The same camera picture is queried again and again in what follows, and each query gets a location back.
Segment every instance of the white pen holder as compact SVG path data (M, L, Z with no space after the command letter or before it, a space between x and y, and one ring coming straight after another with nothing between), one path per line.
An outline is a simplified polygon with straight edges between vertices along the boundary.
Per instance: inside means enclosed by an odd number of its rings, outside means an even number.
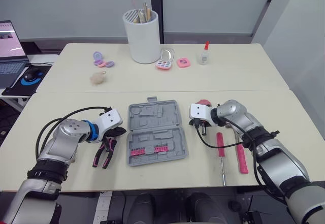
M131 57L138 63L153 63L160 58L158 14L151 11L150 21L133 23L137 16L136 10L127 11L123 15Z

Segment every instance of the laptop screen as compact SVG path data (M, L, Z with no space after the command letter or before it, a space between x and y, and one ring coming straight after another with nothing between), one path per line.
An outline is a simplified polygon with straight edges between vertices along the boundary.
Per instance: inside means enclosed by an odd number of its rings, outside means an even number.
M0 22L0 58L26 56L11 22Z

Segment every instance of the computer mouse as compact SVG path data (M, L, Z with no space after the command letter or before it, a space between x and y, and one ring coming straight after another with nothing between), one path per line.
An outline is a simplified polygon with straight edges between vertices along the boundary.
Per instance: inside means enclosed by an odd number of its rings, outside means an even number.
M32 68L27 70L24 75L24 79L26 80L26 82L36 79L39 71L40 70L38 68Z

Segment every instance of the open tool case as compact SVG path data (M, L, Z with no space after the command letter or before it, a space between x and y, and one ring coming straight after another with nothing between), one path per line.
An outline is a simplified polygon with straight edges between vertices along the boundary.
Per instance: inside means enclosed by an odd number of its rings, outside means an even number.
M176 101L157 101L128 108L127 163L139 166L172 161L187 156L186 139L179 126L181 116Z

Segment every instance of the plush toy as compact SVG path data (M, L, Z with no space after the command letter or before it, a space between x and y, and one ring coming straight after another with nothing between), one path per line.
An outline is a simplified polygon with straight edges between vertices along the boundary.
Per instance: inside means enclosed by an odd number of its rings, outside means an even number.
M99 72L99 73L94 73L91 77L90 77L90 81L92 84L100 84L105 80L105 74L106 72Z

